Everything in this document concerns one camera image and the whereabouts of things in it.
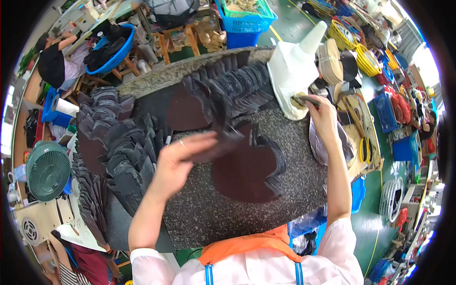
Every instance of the paper towel roll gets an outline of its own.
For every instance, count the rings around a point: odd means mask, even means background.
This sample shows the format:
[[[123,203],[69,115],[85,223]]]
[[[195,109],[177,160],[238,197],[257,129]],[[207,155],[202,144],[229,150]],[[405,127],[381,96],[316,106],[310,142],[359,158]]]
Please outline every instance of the paper towel roll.
[[[79,107],[56,96],[52,102],[52,111],[59,111],[60,113],[76,117]]]

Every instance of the pink shirt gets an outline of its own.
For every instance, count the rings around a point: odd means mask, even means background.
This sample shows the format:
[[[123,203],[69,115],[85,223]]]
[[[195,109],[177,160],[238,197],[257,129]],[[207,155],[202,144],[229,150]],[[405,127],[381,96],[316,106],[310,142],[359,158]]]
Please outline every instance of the pink shirt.
[[[323,235],[316,256],[302,258],[304,284],[363,284],[363,274],[353,255],[356,236],[349,218],[332,223]],[[154,249],[135,249],[130,260],[134,285],[205,285],[204,265],[187,261],[175,272]],[[214,284],[296,284],[295,263],[274,249],[234,254],[214,264]]]

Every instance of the black hair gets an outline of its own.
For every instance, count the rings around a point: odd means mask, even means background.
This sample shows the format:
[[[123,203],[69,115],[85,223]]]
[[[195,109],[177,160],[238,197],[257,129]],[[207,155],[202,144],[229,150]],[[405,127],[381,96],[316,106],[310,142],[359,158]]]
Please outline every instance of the black hair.
[[[44,50],[44,48],[46,47],[46,42],[47,42],[47,38],[48,37],[49,37],[49,34],[48,33],[44,33],[38,39],[38,41],[36,42],[36,45],[35,45],[35,48],[36,48],[37,52],[40,52],[40,51]]]
[[[385,16],[383,16],[383,18],[385,19],[386,23],[388,24],[388,27],[390,29],[392,29],[393,28],[393,23],[390,20],[388,20],[387,18],[385,18]]]
[[[429,114],[434,118],[434,124],[437,122],[437,114],[434,111],[430,111]]]

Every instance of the blue suspender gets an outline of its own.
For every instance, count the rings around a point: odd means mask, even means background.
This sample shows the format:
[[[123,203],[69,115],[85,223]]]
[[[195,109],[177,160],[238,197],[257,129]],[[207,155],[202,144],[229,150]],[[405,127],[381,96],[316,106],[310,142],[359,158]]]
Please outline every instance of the blue suspender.
[[[206,272],[206,285],[214,285],[214,278],[212,276],[212,264],[205,265]]]
[[[304,280],[302,278],[302,265],[299,262],[295,262],[296,270],[296,285],[303,285]],[[205,265],[204,271],[206,273],[206,285],[214,285],[214,278],[212,275],[212,264]]]
[[[302,278],[302,265],[301,262],[295,262],[295,270],[296,270],[296,285],[303,285],[304,280]]]

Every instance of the window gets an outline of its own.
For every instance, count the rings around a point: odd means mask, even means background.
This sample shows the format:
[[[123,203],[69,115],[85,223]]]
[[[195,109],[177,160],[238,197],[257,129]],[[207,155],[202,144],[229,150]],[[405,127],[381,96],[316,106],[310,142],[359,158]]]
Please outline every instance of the window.
[[[8,95],[6,96],[5,106],[3,108],[3,115],[1,119],[1,153],[11,155],[11,138],[13,135],[13,126],[5,122],[7,106],[13,107],[13,93],[14,86],[10,85]]]

